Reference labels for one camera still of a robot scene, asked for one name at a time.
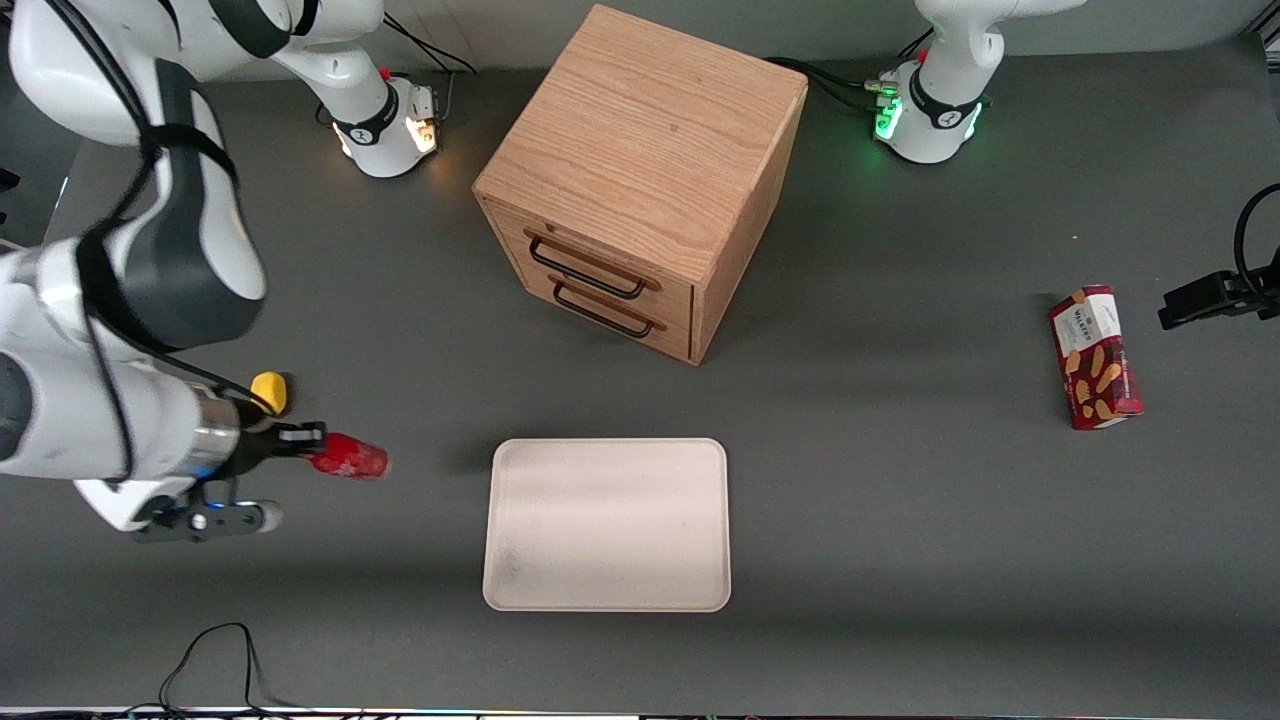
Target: plastic tray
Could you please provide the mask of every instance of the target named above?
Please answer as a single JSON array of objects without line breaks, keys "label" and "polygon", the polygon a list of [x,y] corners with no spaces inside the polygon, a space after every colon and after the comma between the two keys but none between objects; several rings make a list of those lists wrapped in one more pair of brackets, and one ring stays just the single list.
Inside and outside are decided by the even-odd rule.
[{"label": "plastic tray", "polygon": [[714,612],[730,591],[718,442],[512,439],[494,452],[494,610]]}]

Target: yellow object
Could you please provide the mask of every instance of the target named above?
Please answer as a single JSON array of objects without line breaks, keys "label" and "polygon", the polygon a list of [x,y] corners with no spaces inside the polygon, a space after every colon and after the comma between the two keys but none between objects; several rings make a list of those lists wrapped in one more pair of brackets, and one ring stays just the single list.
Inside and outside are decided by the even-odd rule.
[{"label": "yellow object", "polygon": [[250,389],[253,391],[253,395],[261,397],[268,404],[266,406],[262,406],[261,402],[257,405],[271,415],[284,415],[284,409],[289,406],[289,387],[284,380],[284,375],[280,373],[271,370],[259,373],[257,377],[253,378],[253,384]]}]

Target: green led light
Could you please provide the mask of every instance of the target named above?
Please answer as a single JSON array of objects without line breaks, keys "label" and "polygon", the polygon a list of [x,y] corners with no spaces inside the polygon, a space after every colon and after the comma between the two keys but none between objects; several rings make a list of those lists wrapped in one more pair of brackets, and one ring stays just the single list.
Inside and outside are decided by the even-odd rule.
[{"label": "green led light", "polygon": [[969,129],[964,131],[965,140],[973,137],[973,131],[978,127],[978,115],[980,114],[982,114],[982,102],[978,102],[978,106],[973,109],[973,119],[969,120]]},{"label": "green led light", "polygon": [[876,120],[876,135],[881,140],[888,140],[893,137],[893,131],[897,129],[897,120],[902,117],[902,101],[897,97],[881,110],[879,119]]}]

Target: drawer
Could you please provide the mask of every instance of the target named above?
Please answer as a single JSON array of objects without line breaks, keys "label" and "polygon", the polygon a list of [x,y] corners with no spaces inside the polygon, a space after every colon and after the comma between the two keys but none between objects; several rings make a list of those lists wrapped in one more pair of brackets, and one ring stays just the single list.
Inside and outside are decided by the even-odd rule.
[{"label": "drawer", "polygon": [[689,322],[673,323],[649,318],[617,299],[584,287],[556,273],[526,277],[525,287],[534,296],[605,327],[640,345],[689,361]]},{"label": "drawer", "polygon": [[518,210],[488,204],[507,255],[521,278],[554,273],[575,287],[594,290],[617,306],[666,323],[689,324],[692,286],[669,275],[628,268],[588,238]]}]

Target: red cardboard box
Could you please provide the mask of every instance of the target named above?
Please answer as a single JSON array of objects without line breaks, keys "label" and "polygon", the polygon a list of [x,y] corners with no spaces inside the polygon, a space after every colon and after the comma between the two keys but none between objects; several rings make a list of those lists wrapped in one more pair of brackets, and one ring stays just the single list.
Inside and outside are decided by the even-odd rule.
[{"label": "red cardboard box", "polygon": [[1050,311],[1048,319],[1071,427],[1101,430],[1142,415],[1111,287],[1094,284],[1075,291]]}]

